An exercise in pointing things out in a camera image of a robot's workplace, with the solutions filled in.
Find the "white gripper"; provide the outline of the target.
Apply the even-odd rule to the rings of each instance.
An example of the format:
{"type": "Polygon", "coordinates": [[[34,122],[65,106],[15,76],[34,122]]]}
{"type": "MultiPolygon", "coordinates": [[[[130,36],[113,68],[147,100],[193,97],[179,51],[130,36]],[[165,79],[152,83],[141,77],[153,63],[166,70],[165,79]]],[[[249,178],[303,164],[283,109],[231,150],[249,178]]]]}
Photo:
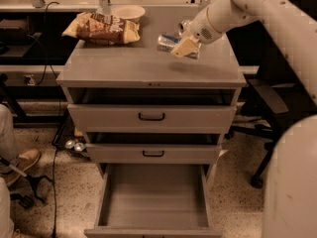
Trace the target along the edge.
{"type": "Polygon", "coordinates": [[[182,38],[171,50],[170,53],[176,58],[183,58],[191,54],[196,54],[200,50],[200,43],[211,44],[222,37],[222,34],[214,28],[209,19],[208,7],[201,10],[192,20],[190,24],[190,33],[194,38],[182,38]]]}

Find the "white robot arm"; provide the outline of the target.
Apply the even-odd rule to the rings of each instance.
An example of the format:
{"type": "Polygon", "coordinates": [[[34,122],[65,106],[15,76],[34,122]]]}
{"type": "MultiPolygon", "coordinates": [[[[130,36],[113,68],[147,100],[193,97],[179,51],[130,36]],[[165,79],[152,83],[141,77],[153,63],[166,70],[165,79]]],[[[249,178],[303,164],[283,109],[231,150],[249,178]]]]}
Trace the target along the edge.
{"type": "MultiPolygon", "coordinates": [[[[173,48],[182,58],[229,30],[260,21],[312,99],[317,97],[317,22],[288,0],[215,0],[173,48]]],[[[317,238],[317,116],[278,140],[269,162],[262,238],[317,238]]]]}

